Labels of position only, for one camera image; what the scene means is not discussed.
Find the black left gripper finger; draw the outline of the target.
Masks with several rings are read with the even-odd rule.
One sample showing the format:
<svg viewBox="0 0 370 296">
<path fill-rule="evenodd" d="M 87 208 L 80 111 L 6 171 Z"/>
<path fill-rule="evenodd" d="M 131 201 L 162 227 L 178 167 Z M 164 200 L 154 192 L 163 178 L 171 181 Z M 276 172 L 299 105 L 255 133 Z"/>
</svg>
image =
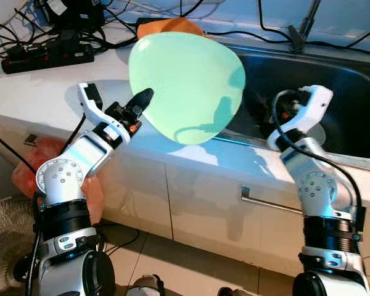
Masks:
<svg viewBox="0 0 370 296">
<path fill-rule="evenodd" d="M 139 118 L 151 103 L 153 95 L 154 90 L 152 88 L 146 88 L 134 95 L 129 101 L 129 114 L 133 118 Z"/>
</svg>

